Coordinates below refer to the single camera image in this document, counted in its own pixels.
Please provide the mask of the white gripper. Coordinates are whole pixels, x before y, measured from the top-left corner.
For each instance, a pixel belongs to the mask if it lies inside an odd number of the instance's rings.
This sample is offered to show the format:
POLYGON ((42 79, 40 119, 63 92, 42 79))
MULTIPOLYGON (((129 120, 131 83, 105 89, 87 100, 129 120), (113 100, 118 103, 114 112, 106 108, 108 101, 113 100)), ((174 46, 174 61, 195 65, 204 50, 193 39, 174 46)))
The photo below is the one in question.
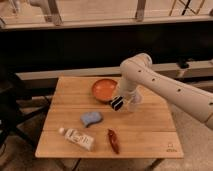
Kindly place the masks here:
POLYGON ((121 97, 115 96, 109 102, 109 104, 113 106, 113 109, 115 111, 119 110, 123 106, 123 98, 127 101, 129 106, 138 106, 142 101, 142 96, 137 90, 131 92, 129 91, 119 92, 118 95, 121 97))

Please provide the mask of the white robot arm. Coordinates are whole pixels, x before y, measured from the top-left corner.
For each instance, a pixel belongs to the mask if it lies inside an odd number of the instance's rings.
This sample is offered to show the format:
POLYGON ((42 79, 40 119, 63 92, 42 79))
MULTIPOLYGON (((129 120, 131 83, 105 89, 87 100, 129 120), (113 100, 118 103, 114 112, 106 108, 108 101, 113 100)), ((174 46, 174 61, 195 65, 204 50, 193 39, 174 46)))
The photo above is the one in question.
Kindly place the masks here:
POLYGON ((163 76, 151 67, 152 58, 146 53, 125 59, 110 106, 117 111, 127 101, 135 109, 141 102, 137 87, 143 85, 213 130, 213 93, 163 76))

